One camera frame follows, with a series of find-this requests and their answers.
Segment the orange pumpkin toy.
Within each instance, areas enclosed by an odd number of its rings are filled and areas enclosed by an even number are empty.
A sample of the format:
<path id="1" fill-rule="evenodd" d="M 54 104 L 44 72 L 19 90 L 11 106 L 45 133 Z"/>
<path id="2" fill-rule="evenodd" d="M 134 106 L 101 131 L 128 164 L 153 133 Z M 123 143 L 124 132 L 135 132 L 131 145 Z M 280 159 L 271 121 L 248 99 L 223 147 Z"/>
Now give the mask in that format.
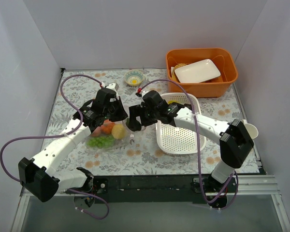
<path id="1" fill-rule="evenodd" d="M 101 131 L 104 134 L 111 134 L 112 133 L 112 129 L 114 127 L 115 123 L 111 122 L 109 120 L 104 121 L 104 123 L 101 125 Z"/>

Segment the yellow lemon toy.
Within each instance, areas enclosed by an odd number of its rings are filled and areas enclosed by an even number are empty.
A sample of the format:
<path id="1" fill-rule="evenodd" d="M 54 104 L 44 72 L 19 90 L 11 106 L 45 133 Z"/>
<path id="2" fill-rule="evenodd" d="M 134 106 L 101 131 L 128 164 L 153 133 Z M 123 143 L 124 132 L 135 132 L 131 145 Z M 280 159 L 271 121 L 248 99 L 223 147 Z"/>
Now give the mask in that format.
<path id="1" fill-rule="evenodd" d="M 125 138 L 127 131 L 122 124 L 115 124 L 111 132 L 112 136 L 117 140 L 122 140 Z"/>

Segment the pink peach toy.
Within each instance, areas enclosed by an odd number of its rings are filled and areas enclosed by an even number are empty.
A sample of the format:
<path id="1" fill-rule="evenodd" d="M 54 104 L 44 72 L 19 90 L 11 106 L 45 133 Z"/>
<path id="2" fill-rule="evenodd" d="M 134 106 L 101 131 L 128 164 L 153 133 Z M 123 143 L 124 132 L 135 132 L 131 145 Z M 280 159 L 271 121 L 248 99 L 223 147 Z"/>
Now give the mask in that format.
<path id="1" fill-rule="evenodd" d="M 102 133 L 101 127 L 97 127 L 91 134 L 92 137 L 99 137 Z"/>

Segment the clear zip top bag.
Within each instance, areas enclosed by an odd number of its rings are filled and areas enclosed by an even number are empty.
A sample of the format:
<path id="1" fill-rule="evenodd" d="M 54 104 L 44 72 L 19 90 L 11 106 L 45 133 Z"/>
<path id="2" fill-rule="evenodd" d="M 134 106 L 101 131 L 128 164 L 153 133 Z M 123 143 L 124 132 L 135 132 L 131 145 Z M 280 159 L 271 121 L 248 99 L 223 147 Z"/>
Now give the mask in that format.
<path id="1" fill-rule="evenodd" d="M 86 151 L 88 153 L 101 153 L 113 149 L 121 150 L 132 145 L 136 138 L 146 130 L 146 127 L 142 126 L 141 130 L 131 131 L 128 128 L 128 123 L 129 118 L 118 122 L 105 120 L 85 139 Z"/>

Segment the green grapes toy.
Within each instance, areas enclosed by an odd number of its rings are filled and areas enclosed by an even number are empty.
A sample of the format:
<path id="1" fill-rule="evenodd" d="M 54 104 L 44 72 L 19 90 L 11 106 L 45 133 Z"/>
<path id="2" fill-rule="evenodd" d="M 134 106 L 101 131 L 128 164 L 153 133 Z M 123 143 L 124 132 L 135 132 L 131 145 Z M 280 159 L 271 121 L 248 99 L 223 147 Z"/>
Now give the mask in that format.
<path id="1" fill-rule="evenodd" d="M 115 138 L 111 135 L 100 136 L 100 137 L 90 137 L 86 144 L 92 148 L 110 148 L 114 145 Z"/>

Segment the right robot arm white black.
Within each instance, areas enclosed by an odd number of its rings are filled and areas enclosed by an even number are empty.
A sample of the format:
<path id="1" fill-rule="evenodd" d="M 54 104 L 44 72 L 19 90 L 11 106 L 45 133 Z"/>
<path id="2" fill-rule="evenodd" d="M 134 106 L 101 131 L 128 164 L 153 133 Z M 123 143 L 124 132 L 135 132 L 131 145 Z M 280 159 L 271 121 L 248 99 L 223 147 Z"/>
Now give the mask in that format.
<path id="1" fill-rule="evenodd" d="M 163 101 L 158 106 L 148 103 L 129 107 L 128 128 L 140 131 L 142 127 L 158 121 L 178 128 L 196 132 L 220 146 L 220 162 L 214 168 L 209 179 L 210 189 L 222 191 L 227 179 L 240 168 L 254 147 L 253 139 L 259 135 L 258 129 L 245 120 L 235 119 L 233 122 L 219 121 L 193 113 L 187 105 Z"/>

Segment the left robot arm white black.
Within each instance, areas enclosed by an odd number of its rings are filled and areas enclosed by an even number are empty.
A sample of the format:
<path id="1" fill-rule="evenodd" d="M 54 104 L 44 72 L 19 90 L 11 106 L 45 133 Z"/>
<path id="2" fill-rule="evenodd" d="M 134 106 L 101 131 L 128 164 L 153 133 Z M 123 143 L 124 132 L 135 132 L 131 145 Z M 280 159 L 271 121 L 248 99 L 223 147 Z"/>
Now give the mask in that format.
<path id="1" fill-rule="evenodd" d="M 21 185 L 41 202 L 50 200 L 59 190 L 77 190 L 89 193 L 93 189 L 93 174 L 78 167 L 57 172 L 62 161 L 77 145 L 92 134 L 105 120 L 112 122 L 127 118 L 121 99 L 101 102 L 89 100 L 75 112 L 61 137 L 53 140 L 31 159 L 23 158 L 18 164 Z"/>

